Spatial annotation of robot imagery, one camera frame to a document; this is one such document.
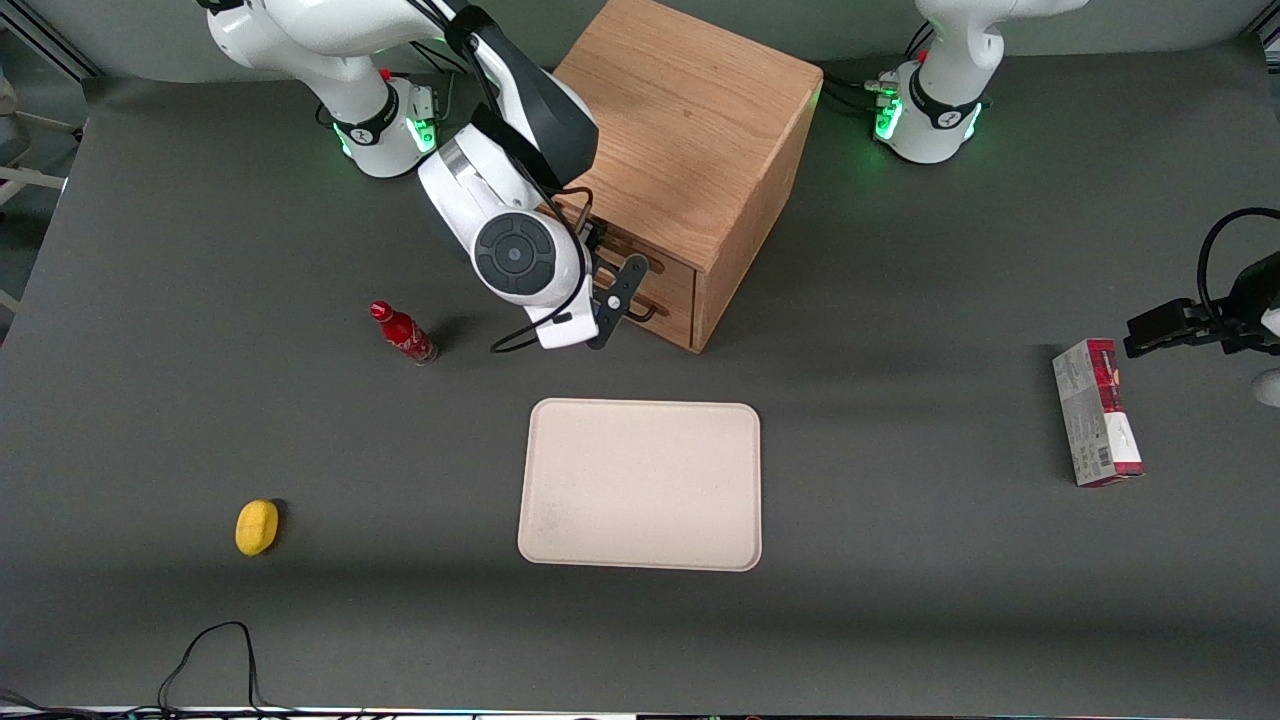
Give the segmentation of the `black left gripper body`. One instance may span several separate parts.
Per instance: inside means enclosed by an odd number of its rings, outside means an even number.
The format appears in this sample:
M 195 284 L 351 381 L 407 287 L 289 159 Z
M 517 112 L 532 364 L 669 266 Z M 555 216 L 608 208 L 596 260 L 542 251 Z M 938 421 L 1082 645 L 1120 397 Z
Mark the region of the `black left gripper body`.
M 1234 332 L 1224 341 L 1226 355 L 1254 350 L 1279 355 L 1279 252 L 1248 265 L 1224 300 L 1224 322 Z

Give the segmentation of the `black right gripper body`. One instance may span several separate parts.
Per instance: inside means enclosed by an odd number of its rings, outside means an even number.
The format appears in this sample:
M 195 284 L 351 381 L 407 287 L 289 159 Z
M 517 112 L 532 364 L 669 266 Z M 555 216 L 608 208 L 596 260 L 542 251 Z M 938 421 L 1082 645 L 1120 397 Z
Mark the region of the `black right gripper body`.
M 579 304 L 588 297 L 596 302 L 614 282 L 614 265 L 599 254 L 608 224 L 589 211 L 581 211 L 572 223 L 579 252 L 579 260 L 572 265 L 576 270 L 572 302 Z

